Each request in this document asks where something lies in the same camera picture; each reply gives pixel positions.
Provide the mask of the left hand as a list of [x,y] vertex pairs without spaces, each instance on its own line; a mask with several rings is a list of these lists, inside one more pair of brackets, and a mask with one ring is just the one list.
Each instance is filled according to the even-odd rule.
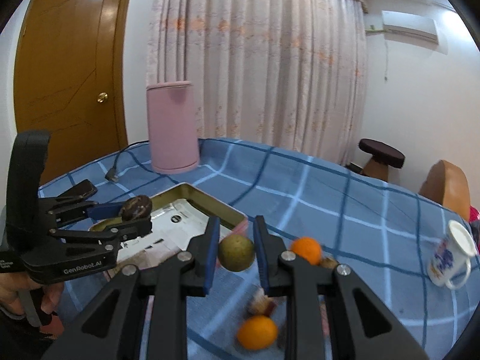
[[11,320],[21,320],[35,309],[30,298],[31,291],[40,289],[40,310],[45,314],[58,309],[64,283],[42,285],[30,278],[26,272],[1,273],[1,314]]

